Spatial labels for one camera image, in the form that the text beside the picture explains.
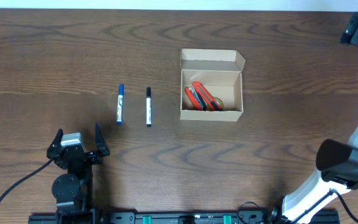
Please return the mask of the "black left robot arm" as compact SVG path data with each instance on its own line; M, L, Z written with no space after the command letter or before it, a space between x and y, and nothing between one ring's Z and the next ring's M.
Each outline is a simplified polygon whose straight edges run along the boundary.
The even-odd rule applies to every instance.
M57 223L99 223L99 212L93 207L94 165L102 164L110 155L99 125L95 125L95 151L86 152L80 133L64 134L59 129L47 149L47 157L67 173L52 184L57 201Z

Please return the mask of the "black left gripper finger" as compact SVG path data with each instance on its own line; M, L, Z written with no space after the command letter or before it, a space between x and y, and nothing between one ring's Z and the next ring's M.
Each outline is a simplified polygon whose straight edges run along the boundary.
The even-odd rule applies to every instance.
M108 145L106 141L104 140L100 127L98 123L95 124L95 138L94 138L95 145L98 149L98 152L102 157L109 156L110 150L108 148Z
M62 149L61 141L63 137L63 130L59 129L57 131L57 134L52 141L51 145L47 149L47 155L48 156L58 156L60 154L60 151Z

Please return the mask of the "orange stapler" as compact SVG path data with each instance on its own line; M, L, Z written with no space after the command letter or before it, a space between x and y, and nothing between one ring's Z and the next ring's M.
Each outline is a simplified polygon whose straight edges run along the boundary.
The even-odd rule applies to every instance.
M186 86L185 93L195 110L206 111L205 102L192 86Z

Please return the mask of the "orange utility knife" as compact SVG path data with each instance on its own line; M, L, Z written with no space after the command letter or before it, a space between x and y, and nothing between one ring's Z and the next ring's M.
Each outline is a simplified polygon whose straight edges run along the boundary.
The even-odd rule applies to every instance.
M220 107L215 102L214 96L200 82L193 82L192 86L195 91L201 96L208 110L220 111Z

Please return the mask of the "cardboard box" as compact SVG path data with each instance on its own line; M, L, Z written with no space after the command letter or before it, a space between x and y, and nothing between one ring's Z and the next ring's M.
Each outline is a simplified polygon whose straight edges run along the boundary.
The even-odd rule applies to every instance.
M182 49L181 120L232 121L244 112L242 70L245 58L236 50ZM222 111L195 110L185 93L186 86L200 82L214 97L222 100Z

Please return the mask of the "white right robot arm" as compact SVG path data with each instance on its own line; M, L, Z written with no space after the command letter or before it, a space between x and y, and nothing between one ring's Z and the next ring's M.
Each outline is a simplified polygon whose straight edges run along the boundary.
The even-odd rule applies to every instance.
M358 189L358 127L347 143L325 140L316 156L316 170L293 193L273 207L264 223L339 223L335 211L323 208Z

